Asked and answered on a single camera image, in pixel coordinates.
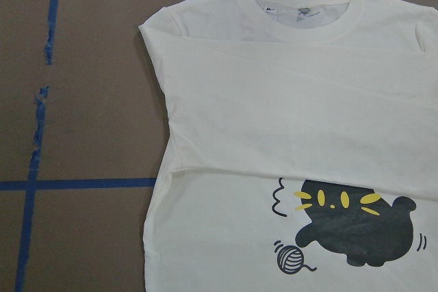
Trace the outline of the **cream long-sleeve cat shirt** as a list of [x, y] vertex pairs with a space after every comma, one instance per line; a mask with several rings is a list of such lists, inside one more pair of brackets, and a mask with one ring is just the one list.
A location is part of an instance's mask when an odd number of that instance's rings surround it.
[[436, 291], [437, 11], [186, 0], [141, 26], [170, 137], [147, 291]]

